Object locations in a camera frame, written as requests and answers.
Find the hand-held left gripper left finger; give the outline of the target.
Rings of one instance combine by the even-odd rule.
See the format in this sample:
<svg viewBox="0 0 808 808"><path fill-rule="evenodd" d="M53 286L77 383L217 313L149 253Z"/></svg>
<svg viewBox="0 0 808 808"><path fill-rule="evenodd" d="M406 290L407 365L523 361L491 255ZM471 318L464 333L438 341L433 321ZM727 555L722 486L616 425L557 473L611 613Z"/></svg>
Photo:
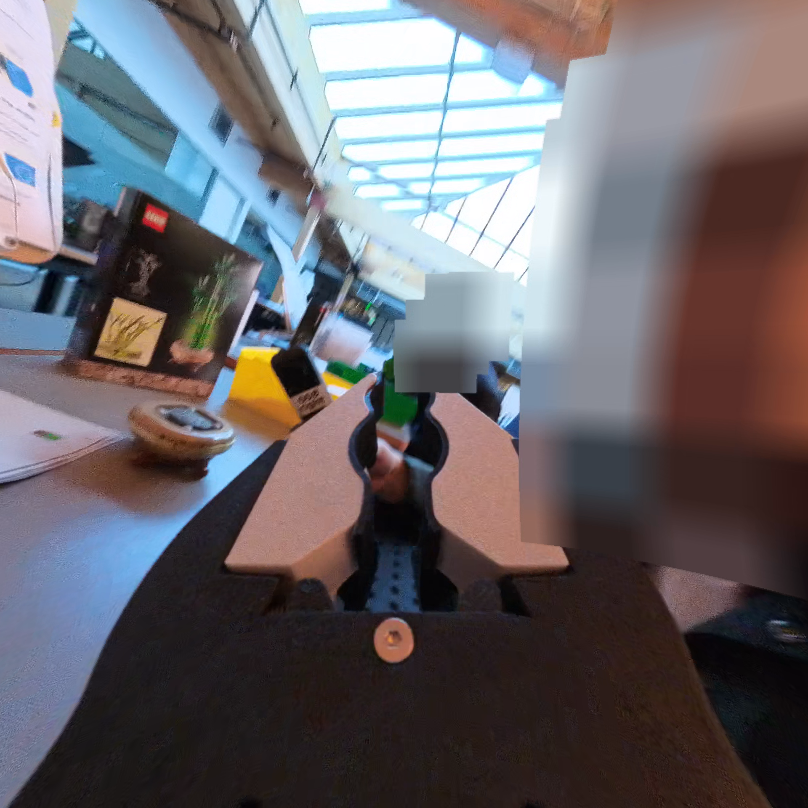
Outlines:
<svg viewBox="0 0 808 808"><path fill-rule="evenodd" d="M374 375L302 424L287 439L232 549L226 569L297 583L319 580L330 595L356 571L352 533L365 496L350 439L370 415Z"/></svg>

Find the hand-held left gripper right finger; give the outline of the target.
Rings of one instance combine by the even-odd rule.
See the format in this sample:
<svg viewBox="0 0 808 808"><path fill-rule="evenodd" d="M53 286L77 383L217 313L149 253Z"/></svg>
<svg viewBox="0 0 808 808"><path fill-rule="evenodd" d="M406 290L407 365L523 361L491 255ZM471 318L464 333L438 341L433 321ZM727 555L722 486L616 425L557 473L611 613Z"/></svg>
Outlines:
<svg viewBox="0 0 808 808"><path fill-rule="evenodd" d="M513 439L459 393L436 393L424 413L439 457L428 484L423 572L453 585L453 608L501 608L516 580L570 571L557 546L524 541L520 458Z"/></svg>

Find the green brick bamboo stalk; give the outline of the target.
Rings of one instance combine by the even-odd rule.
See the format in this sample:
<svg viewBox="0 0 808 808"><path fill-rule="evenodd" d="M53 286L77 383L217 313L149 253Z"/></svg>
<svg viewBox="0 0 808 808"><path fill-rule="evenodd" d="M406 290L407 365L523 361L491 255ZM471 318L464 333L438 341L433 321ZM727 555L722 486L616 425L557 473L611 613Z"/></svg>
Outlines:
<svg viewBox="0 0 808 808"><path fill-rule="evenodd" d="M393 448L404 451L411 440L419 399L413 394L396 391L392 356L383 365L380 383L383 397L381 417L377 421L377 434Z"/></svg>

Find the brown round brick base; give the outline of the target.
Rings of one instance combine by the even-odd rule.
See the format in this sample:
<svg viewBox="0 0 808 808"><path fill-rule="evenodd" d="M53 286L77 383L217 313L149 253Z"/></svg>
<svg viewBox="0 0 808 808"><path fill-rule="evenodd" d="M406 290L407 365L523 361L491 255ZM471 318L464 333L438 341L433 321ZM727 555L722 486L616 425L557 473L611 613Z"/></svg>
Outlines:
<svg viewBox="0 0 808 808"><path fill-rule="evenodd" d="M147 402L128 413L139 461L202 478L211 461L231 450L236 434L227 420L178 401Z"/></svg>

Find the person's right forearm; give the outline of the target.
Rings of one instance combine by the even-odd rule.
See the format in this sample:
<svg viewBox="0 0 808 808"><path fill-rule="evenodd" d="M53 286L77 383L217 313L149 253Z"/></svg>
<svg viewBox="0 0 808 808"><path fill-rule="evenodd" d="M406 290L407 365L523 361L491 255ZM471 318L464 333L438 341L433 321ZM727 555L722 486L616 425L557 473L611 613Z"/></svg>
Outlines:
<svg viewBox="0 0 808 808"><path fill-rule="evenodd" d="M407 498L418 516L418 543L425 547L431 542L437 530L432 494L436 464L409 450L405 451L403 457L408 472Z"/></svg>

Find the grey desk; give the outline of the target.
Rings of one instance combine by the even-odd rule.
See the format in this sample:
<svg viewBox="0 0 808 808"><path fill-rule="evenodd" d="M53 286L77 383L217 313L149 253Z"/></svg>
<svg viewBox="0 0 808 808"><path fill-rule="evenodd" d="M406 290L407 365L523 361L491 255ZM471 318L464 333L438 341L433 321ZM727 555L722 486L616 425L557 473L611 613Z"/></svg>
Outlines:
<svg viewBox="0 0 808 808"><path fill-rule="evenodd" d="M236 432L207 474L133 459L127 415L148 390L85 380L55 356L2 355L2 388L111 428L123 439L2 486L1 805L35 772L82 698L127 602L177 533L287 429L227 402L233 373L207 400Z"/></svg>

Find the person's right hand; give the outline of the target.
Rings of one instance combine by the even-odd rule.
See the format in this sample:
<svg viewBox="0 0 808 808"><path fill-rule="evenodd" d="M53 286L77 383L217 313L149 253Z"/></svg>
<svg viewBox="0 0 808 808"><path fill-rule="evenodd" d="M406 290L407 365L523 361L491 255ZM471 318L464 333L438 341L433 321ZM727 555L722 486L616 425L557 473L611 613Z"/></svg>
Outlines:
<svg viewBox="0 0 808 808"><path fill-rule="evenodd" d="M405 502L409 495L409 466L402 452L377 439L377 455L368 475L374 495L383 502Z"/></svg>

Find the yellow plastic bin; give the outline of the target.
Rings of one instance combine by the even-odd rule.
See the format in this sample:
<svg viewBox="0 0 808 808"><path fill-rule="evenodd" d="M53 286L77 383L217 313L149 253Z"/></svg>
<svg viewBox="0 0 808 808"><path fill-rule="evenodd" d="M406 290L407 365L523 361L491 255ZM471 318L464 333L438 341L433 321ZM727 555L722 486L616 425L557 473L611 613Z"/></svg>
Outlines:
<svg viewBox="0 0 808 808"><path fill-rule="evenodd" d="M280 348L242 348L236 360L228 400L285 428L300 423L271 359Z"/></svg>

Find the green plastic crate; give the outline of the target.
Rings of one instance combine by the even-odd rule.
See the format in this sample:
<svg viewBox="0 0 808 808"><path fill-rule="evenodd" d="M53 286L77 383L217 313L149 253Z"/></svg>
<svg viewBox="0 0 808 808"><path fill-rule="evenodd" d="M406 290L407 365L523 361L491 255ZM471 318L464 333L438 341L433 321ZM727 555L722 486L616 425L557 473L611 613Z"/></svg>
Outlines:
<svg viewBox="0 0 808 808"><path fill-rule="evenodd" d="M339 360L331 360L327 363L326 370L332 376L337 377L349 385L355 385L368 376L375 376L377 380L382 378L381 371L362 363L352 366Z"/></svg>

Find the small black toy set box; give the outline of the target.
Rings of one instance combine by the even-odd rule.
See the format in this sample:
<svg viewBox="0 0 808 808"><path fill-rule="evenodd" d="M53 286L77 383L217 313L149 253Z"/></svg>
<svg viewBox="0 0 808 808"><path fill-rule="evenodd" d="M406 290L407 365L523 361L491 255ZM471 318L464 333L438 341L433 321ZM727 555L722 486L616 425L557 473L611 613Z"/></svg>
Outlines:
<svg viewBox="0 0 808 808"><path fill-rule="evenodd" d="M372 346L372 332L337 309L311 305L290 344L306 348L311 356L325 362L356 367Z"/></svg>

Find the white angular board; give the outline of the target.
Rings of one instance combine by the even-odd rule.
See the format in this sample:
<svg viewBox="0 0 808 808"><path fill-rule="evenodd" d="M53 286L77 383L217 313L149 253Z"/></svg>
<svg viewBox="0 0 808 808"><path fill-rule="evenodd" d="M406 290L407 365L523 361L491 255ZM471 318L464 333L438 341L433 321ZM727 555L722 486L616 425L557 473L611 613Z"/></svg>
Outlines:
<svg viewBox="0 0 808 808"><path fill-rule="evenodd" d="M296 259L292 248L270 226L267 226L267 235L268 242L279 260L284 306L292 330L295 330L306 313L308 296L314 284L314 274L309 270L306 258Z"/></svg>

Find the black studded mat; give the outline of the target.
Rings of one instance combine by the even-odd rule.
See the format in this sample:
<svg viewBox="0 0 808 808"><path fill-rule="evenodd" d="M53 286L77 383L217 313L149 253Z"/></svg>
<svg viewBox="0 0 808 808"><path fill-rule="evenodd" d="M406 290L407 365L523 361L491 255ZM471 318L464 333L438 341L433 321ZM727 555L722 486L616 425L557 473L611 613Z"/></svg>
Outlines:
<svg viewBox="0 0 808 808"><path fill-rule="evenodd" d="M421 611L420 551L416 545L378 545L376 570L364 610L393 615Z"/></svg>

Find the black toy brick set box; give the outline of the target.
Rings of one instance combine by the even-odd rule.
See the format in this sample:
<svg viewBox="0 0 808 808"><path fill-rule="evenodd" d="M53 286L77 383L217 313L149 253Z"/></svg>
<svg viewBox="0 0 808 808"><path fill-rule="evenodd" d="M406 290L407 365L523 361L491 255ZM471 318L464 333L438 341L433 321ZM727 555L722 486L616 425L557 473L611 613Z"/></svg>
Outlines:
<svg viewBox="0 0 808 808"><path fill-rule="evenodd" d="M77 377L203 401L262 262L131 187L104 222L63 363Z"/></svg>

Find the open instruction booklet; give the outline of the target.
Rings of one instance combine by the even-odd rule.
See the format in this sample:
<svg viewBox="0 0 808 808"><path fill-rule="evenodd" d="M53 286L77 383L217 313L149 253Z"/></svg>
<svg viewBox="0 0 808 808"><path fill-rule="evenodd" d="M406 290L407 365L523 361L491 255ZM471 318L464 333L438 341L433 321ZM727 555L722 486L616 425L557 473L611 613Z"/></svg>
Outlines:
<svg viewBox="0 0 808 808"><path fill-rule="evenodd" d="M125 438L59 410L1 392L1 483L55 470Z"/></svg>

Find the printed instruction sheet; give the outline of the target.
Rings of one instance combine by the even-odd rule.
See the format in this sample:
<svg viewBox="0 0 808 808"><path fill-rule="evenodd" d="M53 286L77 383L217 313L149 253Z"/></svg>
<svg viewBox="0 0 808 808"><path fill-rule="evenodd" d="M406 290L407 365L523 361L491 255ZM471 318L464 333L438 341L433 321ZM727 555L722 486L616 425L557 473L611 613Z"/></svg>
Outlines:
<svg viewBox="0 0 808 808"><path fill-rule="evenodd" d="M1 244L63 237L63 140L46 5L1 2Z"/></svg>

